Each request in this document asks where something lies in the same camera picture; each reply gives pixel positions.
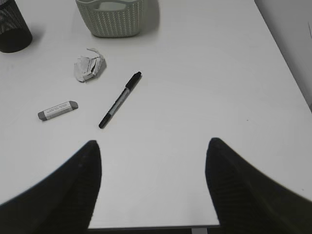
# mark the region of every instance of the gray eraser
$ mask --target gray eraser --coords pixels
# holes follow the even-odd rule
[[[39,119],[46,121],[78,108],[75,101],[68,101],[38,113]]]

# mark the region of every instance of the white desk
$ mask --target white desk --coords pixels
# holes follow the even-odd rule
[[[127,39],[91,36],[73,0],[17,2],[35,41],[0,54],[0,203],[96,139],[103,178],[90,228],[218,224],[204,175],[212,137],[312,199],[312,116],[252,0],[161,0],[159,28]],[[107,69],[82,84],[73,64],[87,47]],[[38,119],[68,100],[79,109]]]

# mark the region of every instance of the black marker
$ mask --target black marker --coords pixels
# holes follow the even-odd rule
[[[113,104],[112,108],[108,111],[106,116],[102,119],[101,123],[98,125],[99,128],[104,128],[106,124],[109,122],[109,120],[113,117],[113,115],[116,113],[118,108],[123,104],[125,99],[128,97],[130,92],[133,90],[137,82],[141,78],[141,72],[135,73],[133,77],[129,80],[129,82],[126,84],[125,89],[122,91],[118,99]]]

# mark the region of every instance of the mesh cup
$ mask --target mesh cup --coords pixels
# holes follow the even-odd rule
[[[27,47],[33,37],[14,0],[0,0],[0,51],[12,53]]]

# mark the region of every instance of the woven basket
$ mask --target woven basket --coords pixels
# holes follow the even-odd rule
[[[90,32],[103,38],[130,37],[143,26],[146,0],[76,0]]]

